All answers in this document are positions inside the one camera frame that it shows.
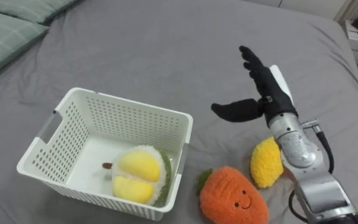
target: yellow plush lemon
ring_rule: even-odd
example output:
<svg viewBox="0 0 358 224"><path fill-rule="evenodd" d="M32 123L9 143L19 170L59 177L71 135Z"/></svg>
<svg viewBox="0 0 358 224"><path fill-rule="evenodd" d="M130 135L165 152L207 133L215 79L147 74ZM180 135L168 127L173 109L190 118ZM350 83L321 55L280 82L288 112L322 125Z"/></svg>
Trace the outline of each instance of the yellow plush lemon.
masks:
<svg viewBox="0 0 358 224"><path fill-rule="evenodd" d="M250 173L256 186L271 187L283 171L280 149L273 137L256 145L250 161Z"/></svg>
<svg viewBox="0 0 358 224"><path fill-rule="evenodd" d="M115 197L156 207L165 205L172 171L162 150L136 146L116 158L111 172Z"/></svg>

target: gray bedspread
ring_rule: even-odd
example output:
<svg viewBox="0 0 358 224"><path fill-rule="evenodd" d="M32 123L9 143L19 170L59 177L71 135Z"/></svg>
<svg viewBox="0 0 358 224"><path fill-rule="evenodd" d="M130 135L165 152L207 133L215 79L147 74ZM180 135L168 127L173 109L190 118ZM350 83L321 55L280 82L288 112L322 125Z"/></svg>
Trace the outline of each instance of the gray bedspread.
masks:
<svg viewBox="0 0 358 224"><path fill-rule="evenodd" d="M194 117L177 201L161 223L209 223L198 208L195 177L225 165L249 176L254 146L270 136L264 119L231 124L210 110L214 102L259 97L240 45L280 67L301 120L321 120L334 175L358 208L358 71L335 22L234 0L92 0L58 17L43 41L1 72L0 223L150 223L66 198L16 172L75 86ZM269 223L300 223L288 210L291 188L282 177L261 190Z"/></svg>

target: pillow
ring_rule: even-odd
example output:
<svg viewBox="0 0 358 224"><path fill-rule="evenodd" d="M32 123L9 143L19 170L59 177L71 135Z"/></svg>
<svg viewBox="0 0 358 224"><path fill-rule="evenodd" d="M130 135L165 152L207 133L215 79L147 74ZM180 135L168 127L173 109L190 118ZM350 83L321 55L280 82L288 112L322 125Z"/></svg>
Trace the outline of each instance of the pillow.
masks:
<svg viewBox="0 0 358 224"><path fill-rule="evenodd" d="M0 13L44 23L77 0L0 0Z"/></svg>
<svg viewBox="0 0 358 224"><path fill-rule="evenodd" d="M0 14L0 69L47 30L47 27Z"/></svg>

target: durian plush toy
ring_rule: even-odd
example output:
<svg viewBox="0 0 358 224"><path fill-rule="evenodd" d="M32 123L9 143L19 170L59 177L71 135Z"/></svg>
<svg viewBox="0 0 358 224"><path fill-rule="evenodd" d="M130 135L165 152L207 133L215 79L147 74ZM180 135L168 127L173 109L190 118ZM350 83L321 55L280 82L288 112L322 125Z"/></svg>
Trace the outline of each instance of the durian plush toy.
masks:
<svg viewBox="0 0 358 224"><path fill-rule="evenodd" d="M198 193L201 211L215 224L267 224L269 220L261 194L235 168L202 173Z"/></svg>
<svg viewBox="0 0 358 224"><path fill-rule="evenodd" d="M273 137L263 140L252 152L251 176L259 188L271 187L283 174L280 149Z"/></svg>
<svg viewBox="0 0 358 224"><path fill-rule="evenodd" d="M115 197L162 207L167 199L171 165L168 156L153 146L137 146L117 156L112 167Z"/></svg>

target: robotic arm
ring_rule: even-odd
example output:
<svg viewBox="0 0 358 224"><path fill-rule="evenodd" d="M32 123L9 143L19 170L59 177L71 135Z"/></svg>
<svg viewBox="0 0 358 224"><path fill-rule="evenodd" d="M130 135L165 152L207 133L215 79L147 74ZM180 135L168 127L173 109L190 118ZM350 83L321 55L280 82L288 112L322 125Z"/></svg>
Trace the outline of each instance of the robotic arm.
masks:
<svg viewBox="0 0 358 224"><path fill-rule="evenodd" d="M259 101L246 99L229 105L213 104L211 109L222 119L245 122L265 115L267 126L278 144L284 168L294 183L294 191L307 218L292 208L294 191L290 195L291 211L310 224L358 224L358 214L344 189L331 174L334 159L318 121L300 123L293 106L292 96L277 66L263 66L259 58L247 47L240 47L244 67L250 71ZM327 170L323 151L311 142L305 129L313 129L328 153Z"/></svg>

